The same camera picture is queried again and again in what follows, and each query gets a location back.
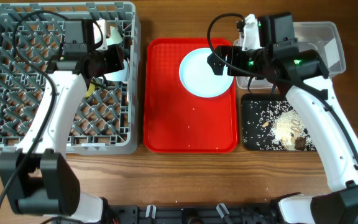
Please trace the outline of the yellow plastic cup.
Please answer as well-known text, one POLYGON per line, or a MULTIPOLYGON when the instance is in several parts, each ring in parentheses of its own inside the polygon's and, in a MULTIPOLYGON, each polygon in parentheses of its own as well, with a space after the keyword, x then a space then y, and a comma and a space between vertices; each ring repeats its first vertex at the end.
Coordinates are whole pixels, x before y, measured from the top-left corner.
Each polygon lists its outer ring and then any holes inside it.
POLYGON ((88 90, 86 91, 85 98, 89 98, 95 91, 96 86, 92 83, 89 84, 88 90))

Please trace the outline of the green bowl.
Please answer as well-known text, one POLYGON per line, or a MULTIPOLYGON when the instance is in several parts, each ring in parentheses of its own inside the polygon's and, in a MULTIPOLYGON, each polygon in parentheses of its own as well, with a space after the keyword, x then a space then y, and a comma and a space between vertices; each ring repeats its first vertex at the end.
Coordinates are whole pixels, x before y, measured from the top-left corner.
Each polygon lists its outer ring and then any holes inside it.
POLYGON ((114 26, 109 28, 109 34, 106 35, 106 45, 119 45, 123 41, 121 33, 114 26))

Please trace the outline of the light blue bowl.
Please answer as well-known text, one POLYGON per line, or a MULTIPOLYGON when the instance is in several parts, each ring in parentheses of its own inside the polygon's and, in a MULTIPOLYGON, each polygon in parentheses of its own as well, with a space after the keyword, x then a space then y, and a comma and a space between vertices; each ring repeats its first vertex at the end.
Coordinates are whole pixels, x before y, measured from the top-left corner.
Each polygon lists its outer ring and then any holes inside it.
POLYGON ((117 72, 111 72, 104 74, 104 77, 109 82, 123 82, 127 84, 129 79, 129 63, 127 60, 123 61, 124 68, 117 72))

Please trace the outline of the light blue plate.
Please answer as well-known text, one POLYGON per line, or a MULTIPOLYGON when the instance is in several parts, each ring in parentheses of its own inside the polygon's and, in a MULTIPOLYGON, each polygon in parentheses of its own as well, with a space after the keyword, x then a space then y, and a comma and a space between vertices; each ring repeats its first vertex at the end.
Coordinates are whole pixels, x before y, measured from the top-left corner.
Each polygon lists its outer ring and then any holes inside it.
POLYGON ((225 93, 232 85, 234 77, 227 75, 223 67, 222 75, 215 75, 207 63, 212 54, 209 48, 191 51, 181 61, 179 77, 182 85, 191 94, 202 98, 213 98, 225 93))

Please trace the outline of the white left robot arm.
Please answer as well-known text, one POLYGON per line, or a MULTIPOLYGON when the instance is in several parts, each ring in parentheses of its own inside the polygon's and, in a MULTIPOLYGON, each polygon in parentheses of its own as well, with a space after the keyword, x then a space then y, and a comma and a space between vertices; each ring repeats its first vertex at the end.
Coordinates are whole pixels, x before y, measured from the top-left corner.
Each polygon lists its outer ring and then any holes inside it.
POLYGON ((117 223, 102 197, 80 189, 65 158, 76 111, 97 78, 128 69, 117 33, 107 36, 103 19, 67 19, 62 51, 42 71, 45 91, 24 138, 0 155, 1 199, 20 215, 78 223, 117 223))

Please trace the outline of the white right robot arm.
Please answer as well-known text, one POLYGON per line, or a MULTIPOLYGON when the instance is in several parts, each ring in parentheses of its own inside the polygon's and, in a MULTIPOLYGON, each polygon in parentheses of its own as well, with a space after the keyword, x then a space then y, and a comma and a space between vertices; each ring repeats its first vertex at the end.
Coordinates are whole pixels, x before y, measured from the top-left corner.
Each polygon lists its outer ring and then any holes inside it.
POLYGON ((320 54, 301 51, 289 12, 250 20, 237 17, 240 33, 251 26, 256 47, 211 48, 215 75, 256 77, 276 86, 299 114, 323 163, 330 193, 290 194, 274 200, 273 223, 358 223, 358 138, 341 109, 320 54))

